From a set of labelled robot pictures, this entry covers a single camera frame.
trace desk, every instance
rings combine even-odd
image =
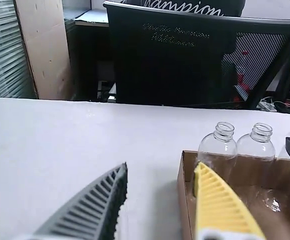
[[[120,240],[181,240],[177,175],[217,121],[234,139],[270,124],[279,153],[290,115],[0,98],[0,240],[34,232],[98,176],[127,162]]]

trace mesh chair back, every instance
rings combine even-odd
[[[253,108],[290,53],[290,20],[104,6],[118,103]]]

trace window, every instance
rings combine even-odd
[[[0,0],[0,97],[36,98],[13,0]]]

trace white lettering on shirt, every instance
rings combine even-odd
[[[158,8],[158,9],[167,9],[167,10],[174,10],[179,12],[194,12],[195,14],[206,14],[206,15],[217,15],[217,16],[224,16],[221,9],[215,9],[210,5],[205,5],[200,8],[201,1],[198,2],[195,6],[191,3],[183,2],[180,6],[177,3],[173,3],[172,1],[164,1],[162,0],[145,0],[144,7],[149,8]]]

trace person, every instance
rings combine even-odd
[[[240,17],[245,0],[123,0],[122,3],[214,16]]]

